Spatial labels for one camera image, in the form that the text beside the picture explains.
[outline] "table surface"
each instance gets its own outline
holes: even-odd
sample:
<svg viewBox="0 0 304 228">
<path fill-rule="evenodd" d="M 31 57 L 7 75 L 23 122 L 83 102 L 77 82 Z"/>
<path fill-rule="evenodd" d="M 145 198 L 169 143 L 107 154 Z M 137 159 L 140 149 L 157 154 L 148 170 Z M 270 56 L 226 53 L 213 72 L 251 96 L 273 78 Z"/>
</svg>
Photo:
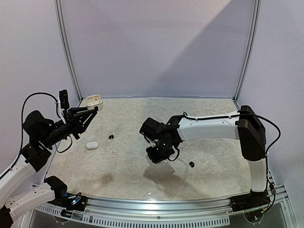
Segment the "table surface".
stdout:
<svg viewBox="0 0 304 228">
<path fill-rule="evenodd" d="M 193 200 L 248 192 L 249 168 L 238 140 L 186 141 L 176 161 L 153 164 L 145 151 L 149 144 L 139 134 L 148 117 L 166 123 L 183 112 L 202 116 L 235 110 L 229 99 L 104 99 L 103 110 L 80 139 L 73 139 L 67 152 L 56 153 L 47 176 L 59 177 L 69 192 L 118 199 Z M 91 141 L 99 147 L 87 150 Z M 58 150 L 69 143 L 63 140 Z"/>
</svg>

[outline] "metal frame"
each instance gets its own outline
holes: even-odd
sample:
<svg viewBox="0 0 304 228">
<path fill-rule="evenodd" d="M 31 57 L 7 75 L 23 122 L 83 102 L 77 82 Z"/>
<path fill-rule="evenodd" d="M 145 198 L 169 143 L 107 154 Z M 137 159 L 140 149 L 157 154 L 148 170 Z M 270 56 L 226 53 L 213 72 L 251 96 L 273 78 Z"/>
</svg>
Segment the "metal frame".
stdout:
<svg viewBox="0 0 304 228">
<path fill-rule="evenodd" d="M 76 71 L 74 68 L 74 64 L 72 61 L 71 52 L 70 52 L 70 48 L 69 48 L 69 44 L 68 44 L 68 40 L 67 40 L 67 33 L 66 33 L 66 29 L 65 29 L 65 24 L 64 24 L 61 0 L 54 0 L 54 2 L 55 2 L 55 8 L 56 8 L 56 14 L 57 14 L 57 20 L 58 20 L 58 26 L 59 26 L 62 46 L 63 46 L 63 50 L 64 50 L 64 53 L 66 56 L 67 67 L 70 72 L 71 80 L 72 80 L 77 98 L 79 101 L 81 101 L 83 99 L 83 96 L 81 93 L 81 88 L 80 88 L 80 85 L 79 85 L 79 82 L 77 79 Z M 245 75 L 247 72 L 247 68 L 249 65 L 252 47 L 253 47 L 254 39 L 255 39 L 255 35 L 256 35 L 260 5 L 261 5 L 261 0 L 255 0 L 255 6 L 254 6 L 253 13 L 252 13 L 252 20 L 251 20 L 251 25 L 250 25 L 250 33 L 249 33 L 249 37 L 248 37 L 248 41 L 247 41 L 247 50 L 246 50 L 246 54 L 245 54 L 245 59 L 243 62 L 242 71 L 241 71 L 241 75 L 240 75 L 238 83 L 237 83 L 236 90 L 232 97 L 232 100 L 235 102 L 237 102 L 239 99 L 241 89 L 242 89 L 242 86 L 244 83 Z"/>
<path fill-rule="evenodd" d="M 287 227 L 296 228 L 284 186 L 279 185 L 275 189 L 275 204 L 282 206 Z M 35 210 L 63 220 L 106 228 L 210 228 L 229 225 L 229 216 L 244 213 L 232 211 L 230 197 L 177 201 L 89 197 L 85 211 L 74 211 L 71 219 L 60 216 L 63 208 L 48 203 L 38 206 Z"/>
<path fill-rule="evenodd" d="M 248 65 L 249 65 L 249 61 L 250 61 L 250 56 L 252 53 L 252 48 L 253 48 L 253 44 L 254 44 L 254 40 L 255 40 L 255 36 L 256 36 L 256 32 L 257 32 L 257 21 L 258 21 L 258 16 L 259 16 L 259 12 L 260 12 L 260 7 L 261 7 L 261 0 L 256 0 L 255 1 L 255 7 L 253 10 L 253 14 L 252 14 L 252 21 L 251 21 L 251 28 L 250 28 L 250 33 L 249 33 L 249 38 L 248 38 L 248 43 L 247 43 L 247 51 L 246 51 L 246 55 L 245 55 L 245 59 L 244 59 L 244 63 L 243 63 L 243 67 L 242 67 L 242 71 L 241 71 L 241 75 L 237 84 L 237 88 L 233 97 L 234 101 L 238 101 L 242 87 L 243 87 L 243 83 L 245 80 L 245 75 L 248 69 Z"/>
<path fill-rule="evenodd" d="M 24 216 L 22 217 L 21 222 L 19 223 L 20 228 L 29 228 L 30 226 L 30 222 L 32 220 L 33 217 L 33 213 L 34 213 L 34 209 L 28 211 L 26 214 L 24 214 Z"/>
<path fill-rule="evenodd" d="M 70 72 L 70 76 L 71 76 L 73 87 L 76 92 L 76 96 L 77 96 L 78 100 L 81 101 L 83 99 L 83 97 L 81 94 L 80 85 L 79 85 L 76 71 L 74 68 L 74 64 L 72 61 L 70 47 L 69 47 L 68 41 L 67 41 L 67 33 L 66 33 L 66 28 L 65 28 L 64 19 L 63 19 L 61 0 L 54 0 L 54 1 L 55 1 L 58 26 L 59 26 L 59 33 L 60 33 L 60 37 L 61 37 L 61 41 L 62 41 L 63 51 L 66 56 L 67 68 Z"/>
</svg>

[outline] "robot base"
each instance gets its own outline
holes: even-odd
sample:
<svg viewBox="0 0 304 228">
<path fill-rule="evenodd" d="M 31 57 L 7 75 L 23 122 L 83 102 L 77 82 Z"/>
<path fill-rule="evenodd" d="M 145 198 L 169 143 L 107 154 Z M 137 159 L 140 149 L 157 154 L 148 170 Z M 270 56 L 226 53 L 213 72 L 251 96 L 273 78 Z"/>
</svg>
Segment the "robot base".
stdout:
<svg viewBox="0 0 304 228">
<path fill-rule="evenodd" d="M 250 193 L 248 194 L 231 197 L 230 202 L 232 210 L 235 212 L 266 205 L 270 202 L 270 198 L 267 190 L 263 192 L 254 192 L 250 190 Z"/>
</svg>

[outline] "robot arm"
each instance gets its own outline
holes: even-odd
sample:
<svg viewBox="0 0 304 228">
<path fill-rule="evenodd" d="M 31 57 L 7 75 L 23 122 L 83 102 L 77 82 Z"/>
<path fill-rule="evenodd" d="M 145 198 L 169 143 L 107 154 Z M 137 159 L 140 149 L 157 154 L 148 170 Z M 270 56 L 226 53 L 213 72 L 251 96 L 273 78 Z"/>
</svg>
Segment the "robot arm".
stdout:
<svg viewBox="0 0 304 228">
<path fill-rule="evenodd" d="M 57 177 L 45 179 L 45 182 L 21 195 L 9 196 L 30 175 L 38 172 L 48 161 L 52 146 L 66 139 L 70 134 L 79 139 L 85 132 L 98 108 L 69 108 L 67 91 L 59 93 L 60 107 L 63 108 L 61 120 L 54 122 L 46 119 L 35 110 L 31 112 L 22 128 L 29 135 L 29 143 L 22 148 L 15 162 L 0 175 L 0 227 L 10 227 L 22 214 L 41 203 L 61 199 L 67 196 L 67 186 Z"/>
<path fill-rule="evenodd" d="M 232 198 L 233 209 L 241 210 L 265 205 L 267 196 L 265 128 L 249 106 L 239 112 L 189 117 L 172 116 L 164 124 L 148 118 L 140 133 L 154 146 L 146 149 L 150 160 L 159 163 L 175 153 L 183 141 L 207 138 L 230 138 L 240 140 L 243 157 L 247 160 L 251 176 L 250 196 L 239 201 Z"/>
</svg>

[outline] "white wall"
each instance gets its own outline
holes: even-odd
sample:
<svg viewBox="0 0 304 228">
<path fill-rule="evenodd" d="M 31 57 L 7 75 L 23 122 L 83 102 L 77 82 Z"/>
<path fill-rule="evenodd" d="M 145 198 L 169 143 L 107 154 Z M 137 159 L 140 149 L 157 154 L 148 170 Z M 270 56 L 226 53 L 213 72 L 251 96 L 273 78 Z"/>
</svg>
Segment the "white wall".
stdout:
<svg viewBox="0 0 304 228">
<path fill-rule="evenodd" d="M 65 0 L 84 96 L 233 97 L 254 0 Z"/>
<path fill-rule="evenodd" d="M 55 97 L 67 89 L 71 105 L 77 98 L 69 76 L 51 0 L 0 1 L 0 173 L 15 159 L 21 139 L 21 107 L 33 92 Z M 35 109 L 57 120 L 54 100 L 45 96 L 30 98 L 24 116 Z M 42 172 L 16 193 L 41 180 Z"/>
<path fill-rule="evenodd" d="M 253 53 L 239 104 L 273 120 L 282 138 L 270 151 L 276 183 L 283 183 L 304 227 L 304 2 L 262 1 Z M 276 131 L 266 124 L 267 141 Z"/>
</svg>

